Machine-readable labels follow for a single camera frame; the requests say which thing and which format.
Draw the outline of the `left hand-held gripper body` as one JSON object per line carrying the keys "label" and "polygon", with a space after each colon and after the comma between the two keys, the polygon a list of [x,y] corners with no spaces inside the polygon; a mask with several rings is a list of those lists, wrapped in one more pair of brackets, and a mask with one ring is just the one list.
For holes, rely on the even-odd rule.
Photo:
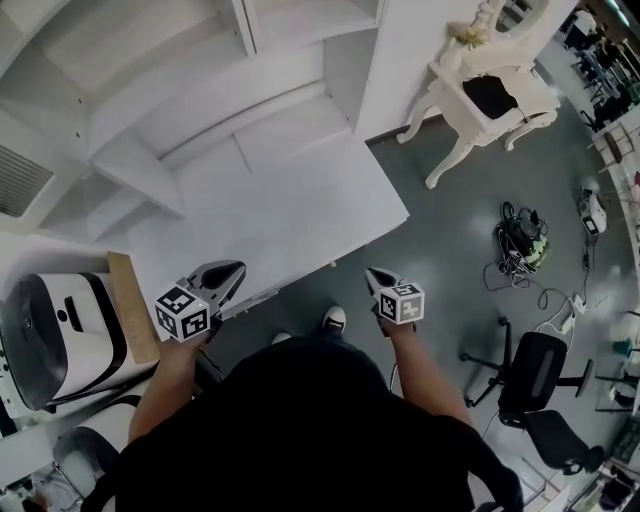
{"label": "left hand-held gripper body", "polygon": [[203,332],[214,335],[223,323],[214,318],[216,297],[212,286],[215,262],[203,264],[164,291],[154,302],[158,326],[177,341]]}

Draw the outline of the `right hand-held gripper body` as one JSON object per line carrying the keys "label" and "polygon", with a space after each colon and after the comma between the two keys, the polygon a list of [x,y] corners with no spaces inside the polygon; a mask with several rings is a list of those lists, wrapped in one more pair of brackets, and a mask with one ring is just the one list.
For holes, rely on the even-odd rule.
{"label": "right hand-held gripper body", "polygon": [[394,325],[415,325],[424,318],[425,293],[416,282],[409,282],[399,274],[377,267],[368,267],[366,273],[373,272],[380,284],[378,292],[379,315],[376,316],[384,336],[383,320]]}

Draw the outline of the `person's left forearm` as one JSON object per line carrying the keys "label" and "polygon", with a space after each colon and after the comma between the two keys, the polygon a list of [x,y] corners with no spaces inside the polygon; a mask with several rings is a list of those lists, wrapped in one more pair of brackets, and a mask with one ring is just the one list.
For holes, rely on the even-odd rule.
{"label": "person's left forearm", "polygon": [[190,402],[195,383],[196,359],[210,333],[185,342],[173,338],[159,344],[159,361],[133,415],[129,443],[148,434]]}

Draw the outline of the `person's right forearm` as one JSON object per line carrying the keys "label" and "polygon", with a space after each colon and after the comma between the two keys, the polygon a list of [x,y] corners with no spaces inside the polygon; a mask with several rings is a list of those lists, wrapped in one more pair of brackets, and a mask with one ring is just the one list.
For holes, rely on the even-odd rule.
{"label": "person's right forearm", "polygon": [[448,416],[472,426],[459,391],[428,354],[410,324],[382,320],[389,335],[405,400],[435,416]]}

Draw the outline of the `white desk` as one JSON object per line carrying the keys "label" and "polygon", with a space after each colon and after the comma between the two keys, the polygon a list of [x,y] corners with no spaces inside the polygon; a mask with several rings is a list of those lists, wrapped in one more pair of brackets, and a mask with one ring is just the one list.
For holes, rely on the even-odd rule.
{"label": "white desk", "polygon": [[175,172],[184,214],[141,206],[93,231],[130,255],[151,303],[201,264],[240,260],[246,278],[225,317],[369,244],[409,213],[362,141],[337,139],[251,163],[233,138]]}

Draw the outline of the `person's right white shoe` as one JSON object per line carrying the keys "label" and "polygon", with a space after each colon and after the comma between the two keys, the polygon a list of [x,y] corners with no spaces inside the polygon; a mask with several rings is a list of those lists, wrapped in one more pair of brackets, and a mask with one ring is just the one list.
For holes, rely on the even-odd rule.
{"label": "person's right white shoe", "polygon": [[322,327],[342,333],[347,323],[346,313],[340,306],[331,306],[324,314]]}

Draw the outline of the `brown cardboard box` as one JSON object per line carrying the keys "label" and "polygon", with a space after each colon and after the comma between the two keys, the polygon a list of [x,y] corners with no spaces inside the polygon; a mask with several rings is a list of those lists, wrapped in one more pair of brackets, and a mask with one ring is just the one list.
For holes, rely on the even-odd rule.
{"label": "brown cardboard box", "polygon": [[156,362],[159,358],[159,339],[131,258],[123,253],[109,251],[107,262],[116,311],[132,358],[136,364]]}

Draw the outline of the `person's black shirt torso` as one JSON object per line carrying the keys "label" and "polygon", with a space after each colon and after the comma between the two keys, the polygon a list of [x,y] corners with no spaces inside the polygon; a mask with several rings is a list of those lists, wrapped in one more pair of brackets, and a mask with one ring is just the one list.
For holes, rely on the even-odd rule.
{"label": "person's black shirt torso", "polygon": [[[468,480],[489,491],[476,504]],[[471,426],[396,396],[362,352],[293,338],[131,442],[82,512],[523,512]]]}

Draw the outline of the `white power strip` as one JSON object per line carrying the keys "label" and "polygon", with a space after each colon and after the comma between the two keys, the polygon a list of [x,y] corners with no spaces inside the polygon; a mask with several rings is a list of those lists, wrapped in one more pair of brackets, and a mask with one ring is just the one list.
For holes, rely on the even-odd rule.
{"label": "white power strip", "polygon": [[586,312],[586,304],[583,297],[575,294],[570,300],[571,311],[562,322],[560,332],[565,335],[575,327],[577,316]]}

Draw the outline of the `white fluted glass cabinet door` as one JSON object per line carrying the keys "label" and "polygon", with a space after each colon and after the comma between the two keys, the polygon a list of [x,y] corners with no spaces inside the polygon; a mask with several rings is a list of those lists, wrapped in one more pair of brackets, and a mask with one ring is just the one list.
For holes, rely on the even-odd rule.
{"label": "white fluted glass cabinet door", "polygon": [[0,110],[0,231],[37,231],[88,169],[86,161]]}

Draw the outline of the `small white device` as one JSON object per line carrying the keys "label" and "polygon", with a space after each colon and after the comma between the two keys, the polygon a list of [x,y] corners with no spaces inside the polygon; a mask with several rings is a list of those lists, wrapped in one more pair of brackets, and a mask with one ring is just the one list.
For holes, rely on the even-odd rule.
{"label": "small white device", "polygon": [[579,202],[580,220],[589,236],[599,236],[607,229],[607,214],[599,196],[582,188]]}

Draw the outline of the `cream vanity table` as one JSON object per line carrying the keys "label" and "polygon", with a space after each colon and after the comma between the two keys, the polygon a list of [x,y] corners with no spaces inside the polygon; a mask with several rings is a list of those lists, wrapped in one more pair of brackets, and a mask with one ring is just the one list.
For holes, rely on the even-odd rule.
{"label": "cream vanity table", "polygon": [[[457,140],[453,149],[425,179],[425,186],[429,189],[435,188],[439,178],[463,161],[472,149],[504,138],[504,148],[511,151],[516,140],[533,130],[549,126],[557,118],[560,101],[534,70],[534,57],[526,52],[530,38],[544,26],[550,0],[534,27],[516,37],[504,37],[495,30],[497,13],[504,1],[483,0],[473,22],[467,23],[487,31],[488,42],[483,46],[469,49],[448,34],[446,49],[428,65],[434,79],[425,94],[416,101],[410,126],[396,136],[400,144],[411,140],[432,108],[438,109],[455,130]],[[511,110],[496,120],[486,117],[462,88],[463,81],[483,75],[499,77],[506,90],[516,98],[519,109]]]}

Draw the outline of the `white shelving rack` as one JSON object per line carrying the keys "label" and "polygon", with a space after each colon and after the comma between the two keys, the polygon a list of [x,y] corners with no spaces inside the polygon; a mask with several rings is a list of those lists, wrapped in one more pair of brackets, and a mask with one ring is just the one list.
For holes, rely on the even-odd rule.
{"label": "white shelving rack", "polygon": [[617,121],[594,138],[593,146],[604,163],[600,173],[612,179],[613,190],[604,195],[621,205],[640,280],[640,126],[631,128]]}

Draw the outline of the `cream dried flower bunch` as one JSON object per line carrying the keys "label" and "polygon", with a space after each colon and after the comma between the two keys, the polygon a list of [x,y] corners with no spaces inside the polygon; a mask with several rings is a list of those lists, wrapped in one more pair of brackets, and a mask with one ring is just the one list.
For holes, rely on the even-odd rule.
{"label": "cream dried flower bunch", "polygon": [[488,42],[488,33],[485,29],[474,28],[461,22],[449,22],[447,32],[458,44],[469,49],[478,48]]}

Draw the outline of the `cream oval mirror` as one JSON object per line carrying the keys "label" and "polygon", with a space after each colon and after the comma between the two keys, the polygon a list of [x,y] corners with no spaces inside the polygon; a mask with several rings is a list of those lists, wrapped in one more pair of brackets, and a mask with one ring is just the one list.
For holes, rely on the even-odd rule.
{"label": "cream oval mirror", "polygon": [[505,0],[497,13],[496,32],[504,37],[525,34],[534,27],[549,0]]}

